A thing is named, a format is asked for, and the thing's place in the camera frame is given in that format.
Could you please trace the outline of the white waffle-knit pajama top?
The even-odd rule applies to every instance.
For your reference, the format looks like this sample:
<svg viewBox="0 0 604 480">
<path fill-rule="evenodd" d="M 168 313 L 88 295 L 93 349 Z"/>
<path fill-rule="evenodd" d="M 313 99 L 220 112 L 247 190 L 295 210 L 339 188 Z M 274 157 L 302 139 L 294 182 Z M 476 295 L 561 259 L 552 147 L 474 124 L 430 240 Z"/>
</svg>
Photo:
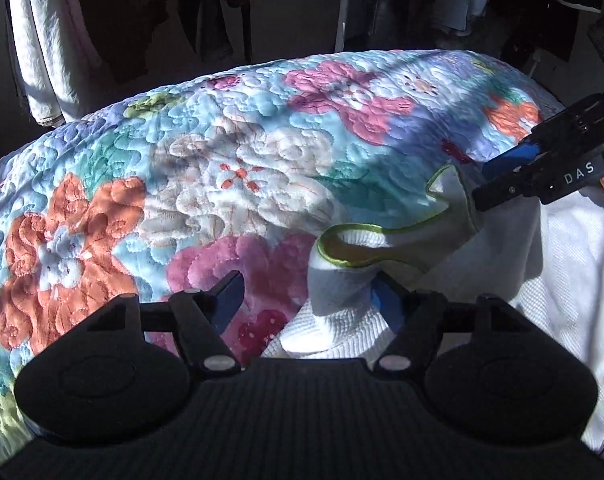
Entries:
<svg viewBox="0 0 604 480">
<path fill-rule="evenodd" d="M 583 188 L 548 205 L 515 198 L 487 212 L 454 166 L 428 182 L 430 217 L 411 226 L 333 226 L 308 259 L 308 300 L 267 346 L 270 358 L 374 360 L 391 329 L 372 304 L 386 272 L 407 289 L 467 302 L 503 298 L 585 363 L 598 385 L 583 434 L 604 448 L 604 192 Z"/>
</svg>

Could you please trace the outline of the floral quilted bedspread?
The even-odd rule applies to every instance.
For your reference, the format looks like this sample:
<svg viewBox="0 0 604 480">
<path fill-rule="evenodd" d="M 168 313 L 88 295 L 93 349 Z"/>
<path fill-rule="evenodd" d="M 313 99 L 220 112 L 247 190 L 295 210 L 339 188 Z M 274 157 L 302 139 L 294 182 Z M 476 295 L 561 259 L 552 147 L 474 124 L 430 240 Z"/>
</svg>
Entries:
<svg viewBox="0 0 604 480">
<path fill-rule="evenodd" d="M 224 341 L 255 358 L 308 298 L 316 237 L 429 217 L 436 170 L 475 176 L 559 109 L 483 54 L 313 55 L 153 89 L 5 156 L 0 464 L 31 437 L 22 367 L 113 297 L 161 300 L 239 270 Z"/>
</svg>

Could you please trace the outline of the hanging white towel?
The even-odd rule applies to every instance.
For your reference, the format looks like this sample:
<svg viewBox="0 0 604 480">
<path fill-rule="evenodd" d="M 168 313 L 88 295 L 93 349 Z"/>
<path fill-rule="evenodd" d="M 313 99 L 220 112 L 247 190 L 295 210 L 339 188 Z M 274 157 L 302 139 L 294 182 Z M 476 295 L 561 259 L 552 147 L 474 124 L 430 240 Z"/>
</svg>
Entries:
<svg viewBox="0 0 604 480">
<path fill-rule="evenodd" d="M 101 58 L 80 0 L 8 0 L 18 75 L 35 122 L 57 127 L 89 112 Z"/>
</svg>

